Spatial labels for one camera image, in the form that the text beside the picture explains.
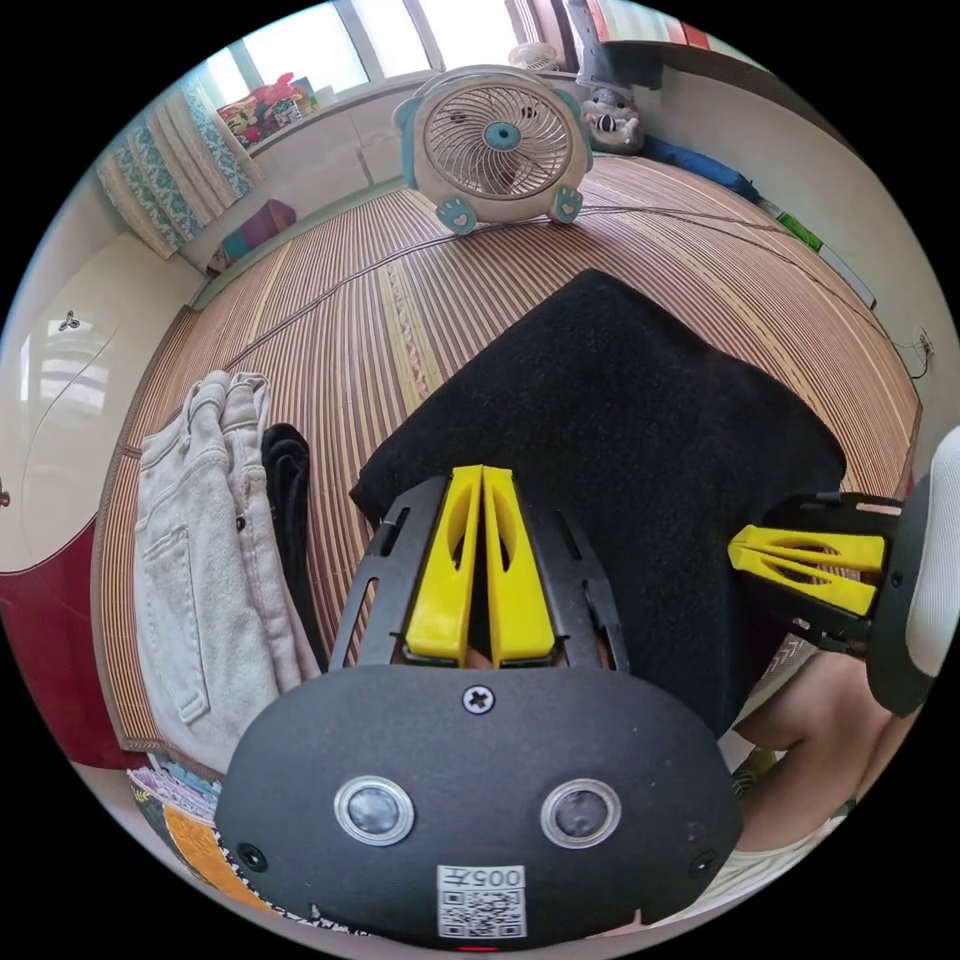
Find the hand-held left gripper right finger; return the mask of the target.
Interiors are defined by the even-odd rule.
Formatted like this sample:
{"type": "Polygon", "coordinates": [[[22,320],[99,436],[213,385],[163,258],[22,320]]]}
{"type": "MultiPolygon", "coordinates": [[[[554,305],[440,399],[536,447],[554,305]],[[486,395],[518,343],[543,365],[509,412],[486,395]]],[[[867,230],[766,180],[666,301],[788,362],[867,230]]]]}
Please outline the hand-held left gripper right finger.
{"type": "Polygon", "coordinates": [[[482,492],[492,662],[548,660],[555,634],[512,473],[484,466],[482,492]]]}

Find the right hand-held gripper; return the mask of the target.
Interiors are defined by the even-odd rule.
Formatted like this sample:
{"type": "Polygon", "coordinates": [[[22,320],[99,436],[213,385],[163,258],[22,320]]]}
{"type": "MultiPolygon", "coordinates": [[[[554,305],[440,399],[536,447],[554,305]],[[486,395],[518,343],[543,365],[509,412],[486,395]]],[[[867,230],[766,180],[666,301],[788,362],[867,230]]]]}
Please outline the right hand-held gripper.
{"type": "Polygon", "coordinates": [[[815,647],[864,662],[874,699],[921,707],[939,675],[939,473],[901,502],[798,495],[728,544],[763,612],[815,647]]]}

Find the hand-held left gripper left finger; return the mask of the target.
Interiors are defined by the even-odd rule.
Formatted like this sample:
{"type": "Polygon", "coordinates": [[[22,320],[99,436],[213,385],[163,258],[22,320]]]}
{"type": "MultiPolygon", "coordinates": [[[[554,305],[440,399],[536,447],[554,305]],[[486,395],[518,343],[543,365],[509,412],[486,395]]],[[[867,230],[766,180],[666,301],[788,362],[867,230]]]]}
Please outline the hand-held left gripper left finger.
{"type": "Polygon", "coordinates": [[[454,469],[407,624],[415,658],[466,664],[481,499],[482,467],[454,469]]]}

